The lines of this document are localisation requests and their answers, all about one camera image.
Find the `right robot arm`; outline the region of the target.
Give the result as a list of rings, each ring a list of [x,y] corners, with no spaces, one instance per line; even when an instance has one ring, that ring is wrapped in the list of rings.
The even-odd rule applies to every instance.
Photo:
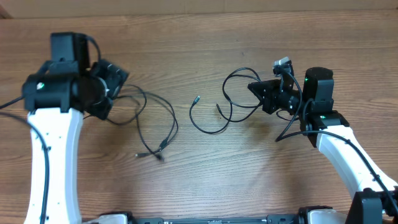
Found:
[[[333,109],[333,72],[309,68],[304,86],[286,66],[274,67],[275,79],[254,82],[248,89],[268,114],[284,109],[300,121],[300,131],[332,164],[352,202],[345,223],[397,223],[397,182],[383,173],[356,140],[349,122]]]

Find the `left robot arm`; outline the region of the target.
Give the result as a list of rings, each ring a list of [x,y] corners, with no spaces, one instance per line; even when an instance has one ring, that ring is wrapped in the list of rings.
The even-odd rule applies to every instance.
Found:
[[[101,57],[91,63],[90,42],[86,34],[51,34],[51,59],[22,86],[32,143],[26,223],[82,222],[77,160],[83,115],[105,120],[129,75]]]

